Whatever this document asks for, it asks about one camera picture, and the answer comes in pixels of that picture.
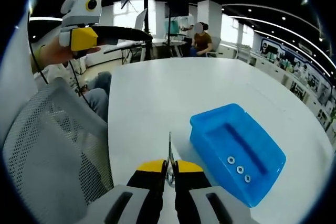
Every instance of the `metal nut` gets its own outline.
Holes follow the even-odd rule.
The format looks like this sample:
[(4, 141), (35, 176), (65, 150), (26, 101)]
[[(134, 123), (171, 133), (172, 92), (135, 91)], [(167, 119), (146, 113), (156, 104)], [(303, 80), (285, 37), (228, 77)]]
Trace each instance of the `metal nut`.
[(250, 175), (245, 175), (244, 180), (245, 180), (246, 183), (250, 183), (251, 182)]
[(241, 165), (237, 166), (237, 173), (239, 174), (244, 173), (244, 168)]
[(229, 164), (233, 165), (233, 164), (236, 162), (236, 160), (235, 160), (234, 157), (230, 156), (230, 157), (227, 158), (227, 162), (228, 162)]

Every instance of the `white pillar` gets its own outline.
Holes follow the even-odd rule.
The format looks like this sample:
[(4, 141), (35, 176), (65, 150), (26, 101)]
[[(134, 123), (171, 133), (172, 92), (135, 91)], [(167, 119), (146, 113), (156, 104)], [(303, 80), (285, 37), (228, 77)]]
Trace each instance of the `white pillar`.
[(238, 45), (241, 45), (243, 41), (243, 32), (244, 32), (244, 25), (241, 23), (238, 23), (238, 38), (237, 38)]
[(197, 21), (209, 25), (208, 33), (214, 37), (221, 37), (222, 6), (210, 0), (198, 3)]
[(166, 34), (166, 29), (164, 26), (164, 5), (165, 2), (155, 2), (155, 15), (156, 15), (156, 38), (163, 39)]

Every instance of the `white tabletop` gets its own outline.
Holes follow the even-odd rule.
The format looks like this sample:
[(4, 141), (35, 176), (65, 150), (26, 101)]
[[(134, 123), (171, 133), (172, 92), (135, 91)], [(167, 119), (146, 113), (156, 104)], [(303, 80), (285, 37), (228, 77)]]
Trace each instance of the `white tabletop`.
[(317, 119), (294, 94), (239, 60), (172, 58), (115, 68), (109, 103), (114, 183), (126, 184), (142, 162), (166, 158), (172, 131), (179, 156), (203, 166), (215, 184), (190, 144), (189, 120), (230, 103), (242, 106), (287, 157), (270, 192), (251, 209), (252, 217), (260, 224), (297, 224), (325, 183), (333, 157), (331, 144)]

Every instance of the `jeans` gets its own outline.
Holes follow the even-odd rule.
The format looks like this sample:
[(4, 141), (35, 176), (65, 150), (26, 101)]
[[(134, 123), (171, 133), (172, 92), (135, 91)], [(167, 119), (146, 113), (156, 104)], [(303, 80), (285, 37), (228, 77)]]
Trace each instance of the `jeans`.
[(190, 49), (189, 57), (206, 57), (206, 56), (205, 56), (205, 54), (202, 54), (202, 55), (198, 56), (196, 48), (192, 47)]
[(99, 73), (88, 83), (89, 91), (84, 94), (93, 111), (105, 122), (108, 115), (111, 78), (110, 72)]

